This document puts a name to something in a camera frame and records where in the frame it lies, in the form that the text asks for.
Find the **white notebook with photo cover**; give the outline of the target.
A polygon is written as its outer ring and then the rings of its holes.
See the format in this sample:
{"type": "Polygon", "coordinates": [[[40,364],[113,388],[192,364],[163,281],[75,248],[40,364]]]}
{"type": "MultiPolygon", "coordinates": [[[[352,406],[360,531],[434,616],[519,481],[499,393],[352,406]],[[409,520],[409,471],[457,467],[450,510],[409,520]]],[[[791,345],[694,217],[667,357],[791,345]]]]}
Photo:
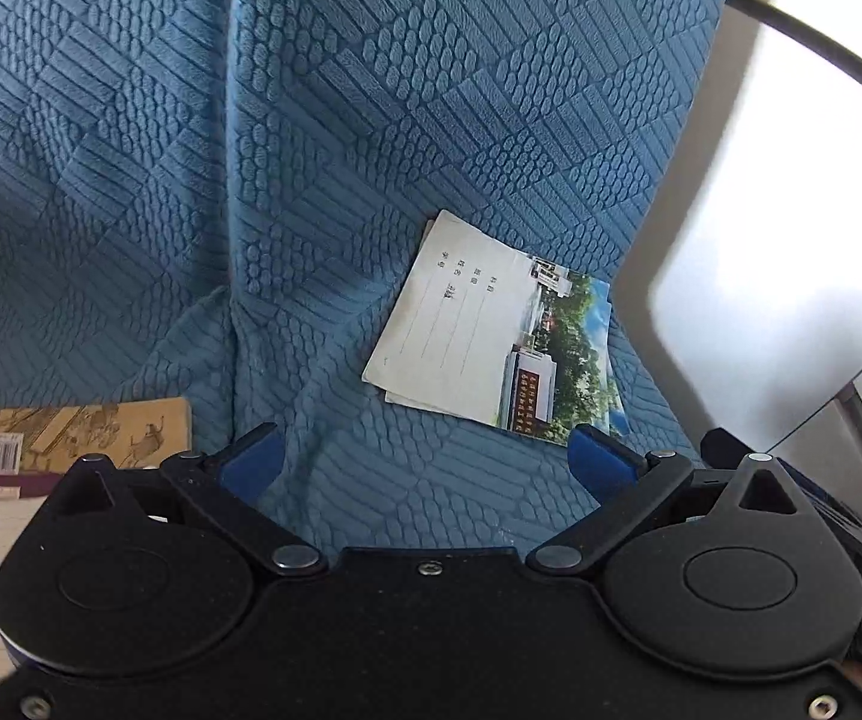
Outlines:
{"type": "Polygon", "coordinates": [[[609,283],[441,211],[361,379],[392,405],[552,444],[579,424],[625,437],[610,320],[609,283]]]}

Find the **book with ancient painting cover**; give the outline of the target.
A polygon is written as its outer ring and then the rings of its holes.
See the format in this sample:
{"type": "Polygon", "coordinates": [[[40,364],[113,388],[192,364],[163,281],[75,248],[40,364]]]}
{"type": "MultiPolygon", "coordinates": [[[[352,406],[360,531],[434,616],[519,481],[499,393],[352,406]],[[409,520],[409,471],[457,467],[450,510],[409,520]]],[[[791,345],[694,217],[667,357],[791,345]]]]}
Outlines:
{"type": "Polygon", "coordinates": [[[190,447],[191,406],[184,397],[0,408],[0,475],[63,476],[84,455],[104,455],[118,468],[146,468],[190,447]]]}

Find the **purple cover book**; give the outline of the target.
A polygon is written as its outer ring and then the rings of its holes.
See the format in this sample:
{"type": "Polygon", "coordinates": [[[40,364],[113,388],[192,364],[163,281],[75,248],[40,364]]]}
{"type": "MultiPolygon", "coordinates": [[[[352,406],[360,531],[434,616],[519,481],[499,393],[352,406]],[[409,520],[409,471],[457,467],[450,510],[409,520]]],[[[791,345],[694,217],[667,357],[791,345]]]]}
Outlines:
{"type": "Polygon", "coordinates": [[[0,475],[0,500],[47,497],[60,483],[61,473],[0,475]]]}

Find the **blue textured sofa cover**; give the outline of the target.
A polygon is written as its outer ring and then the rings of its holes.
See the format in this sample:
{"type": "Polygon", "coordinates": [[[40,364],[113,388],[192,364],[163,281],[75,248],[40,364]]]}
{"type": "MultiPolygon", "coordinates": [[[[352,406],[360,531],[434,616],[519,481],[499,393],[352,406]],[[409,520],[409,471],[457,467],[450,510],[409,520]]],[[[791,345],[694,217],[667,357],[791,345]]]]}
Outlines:
{"type": "Polygon", "coordinates": [[[346,546],[529,551],[555,445],[364,383],[429,218],[612,278],[724,0],[0,0],[0,408],[184,397],[282,429],[262,511],[346,546]]]}

